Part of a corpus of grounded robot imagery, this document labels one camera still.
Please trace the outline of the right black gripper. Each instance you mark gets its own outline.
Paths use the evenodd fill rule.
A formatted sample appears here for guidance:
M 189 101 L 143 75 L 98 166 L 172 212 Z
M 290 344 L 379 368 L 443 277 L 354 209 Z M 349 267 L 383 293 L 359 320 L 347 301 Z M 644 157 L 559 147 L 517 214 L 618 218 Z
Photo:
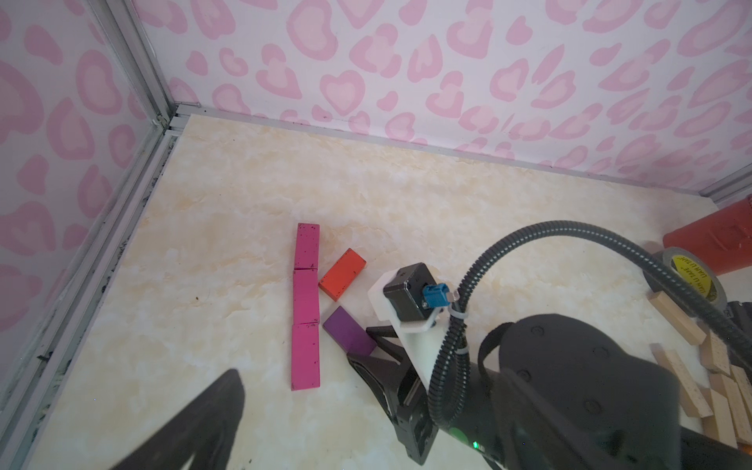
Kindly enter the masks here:
M 379 387 L 398 441 L 414 463 L 423 465 L 440 431 L 430 416 L 426 389 L 393 326 L 368 327 L 365 332 L 394 360 L 348 352 L 348 362 L 367 385 Z

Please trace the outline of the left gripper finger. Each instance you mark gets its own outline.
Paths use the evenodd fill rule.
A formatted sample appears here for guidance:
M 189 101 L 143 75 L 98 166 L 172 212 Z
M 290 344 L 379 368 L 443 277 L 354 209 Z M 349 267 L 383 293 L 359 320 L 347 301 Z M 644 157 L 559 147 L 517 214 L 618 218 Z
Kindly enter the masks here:
M 225 469 L 245 405 L 239 371 L 226 370 L 116 469 Z

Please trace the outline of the pink magenta block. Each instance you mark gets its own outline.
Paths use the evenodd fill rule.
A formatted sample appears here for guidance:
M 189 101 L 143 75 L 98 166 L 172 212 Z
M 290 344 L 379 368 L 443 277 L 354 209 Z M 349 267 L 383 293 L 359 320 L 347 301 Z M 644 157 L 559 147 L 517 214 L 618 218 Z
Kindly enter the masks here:
M 291 389 L 302 391 L 320 386 L 319 326 L 296 324 L 292 328 Z

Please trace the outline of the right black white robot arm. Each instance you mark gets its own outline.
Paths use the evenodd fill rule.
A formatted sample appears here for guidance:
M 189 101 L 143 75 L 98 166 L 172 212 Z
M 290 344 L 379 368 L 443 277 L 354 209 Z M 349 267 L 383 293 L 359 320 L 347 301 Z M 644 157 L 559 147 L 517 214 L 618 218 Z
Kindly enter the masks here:
M 446 432 L 495 469 L 747 469 L 751 458 L 680 422 L 678 380 L 595 327 L 534 315 L 493 329 Z

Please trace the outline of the purple block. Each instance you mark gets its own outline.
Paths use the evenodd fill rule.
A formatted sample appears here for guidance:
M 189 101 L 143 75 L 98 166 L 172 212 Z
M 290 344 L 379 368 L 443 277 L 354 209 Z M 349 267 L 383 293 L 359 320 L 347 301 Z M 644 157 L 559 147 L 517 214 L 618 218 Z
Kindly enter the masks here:
M 376 348 L 375 341 L 343 307 L 336 307 L 323 329 L 347 354 L 370 356 Z

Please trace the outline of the red block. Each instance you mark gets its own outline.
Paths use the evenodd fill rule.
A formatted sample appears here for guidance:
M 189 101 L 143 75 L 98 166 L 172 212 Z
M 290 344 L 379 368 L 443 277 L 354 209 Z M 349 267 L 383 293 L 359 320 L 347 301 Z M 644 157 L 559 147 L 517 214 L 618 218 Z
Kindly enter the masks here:
M 348 249 L 319 281 L 319 288 L 333 301 L 338 301 L 366 267 L 366 260 Z

